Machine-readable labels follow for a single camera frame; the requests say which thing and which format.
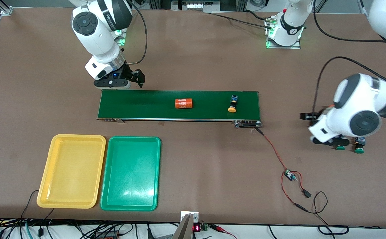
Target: digital display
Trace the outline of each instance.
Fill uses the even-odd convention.
[[[200,224],[196,224],[193,226],[193,232],[199,232],[200,231]]]

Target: green conveyor belt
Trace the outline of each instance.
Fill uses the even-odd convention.
[[[231,95],[239,97],[230,113]],[[193,108],[176,109],[175,99],[192,98]],[[97,119],[166,121],[260,121],[257,91],[102,90]]]

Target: red wire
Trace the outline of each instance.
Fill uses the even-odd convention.
[[[278,154],[276,148],[274,147],[274,145],[272,144],[272,142],[270,141],[270,139],[267,138],[266,135],[264,135],[264,137],[265,137],[265,139],[271,144],[271,146],[272,146],[272,148],[273,148],[273,150],[274,150],[274,153],[275,153],[275,155],[277,156],[278,160],[280,161],[281,165],[283,165],[284,170],[287,170],[286,165],[284,165],[283,160],[281,160],[280,155]]]
[[[280,178],[281,189],[283,190],[283,193],[284,193],[284,195],[287,197],[287,199],[289,199],[289,201],[290,201],[292,204],[295,204],[295,203],[292,201],[292,199],[290,199],[289,195],[287,195],[286,190],[284,189],[284,186],[283,186],[283,176],[284,176],[285,171],[287,170],[287,167],[286,167],[286,165],[284,165],[283,160],[281,159],[280,155],[278,154],[276,148],[274,147],[274,145],[272,144],[272,142],[270,141],[270,139],[267,138],[266,135],[263,135],[263,136],[264,136],[265,139],[271,144],[271,147],[273,148],[274,153],[276,154],[276,156],[277,156],[278,160],[280,161],[280,163],[283,165],[284,171],[283,171],[283,173],[281,174],[281,178]],[[304,187],[302,186],[302,174],[301,174],[300,172],[298,172],[298,171],[290,171],[290,172],[293,173],[293,174],[295,174],[295,173],[299,174],[299,187],[300,187],[302,190],[304,190]]]
[[[228,231],[226,231],[226,230],[224,230],[224,231],[223,231],[223,233],[229,234],[229,235],[231,235],[232,237],[234,237],[234,238],[236,238],[236,239],[237,239],[237,237],[236,237],[235,235],[233,235],[233,234],[229,233],[229,232],[228,232]]]
[[[284,195],[287,197],[287,199],[289,199],[289,201],[292,203],[292,204],[295,204],[292,199],[290,199],[289,195],[287,195],[286,191],[284,190],[284,186],[283,186],[283,176],[284,176],[284,172],[281,174],[281,178],[280,178],[280,184],[281,184],[281,189],[283,190],[283,193]]]

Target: green button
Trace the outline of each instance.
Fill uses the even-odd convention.
[[[356,148],[354,150],[355,153],[364,153],[364,149],[363,148]]]

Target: plastic tray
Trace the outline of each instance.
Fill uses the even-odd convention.
[[[100,207],[153,211],[158,204],[161,140],[114,136],[109,140]]]
[[[97,201],[106,139],[99,135],[58,134],[51,141],[37,204],[88,209]]]

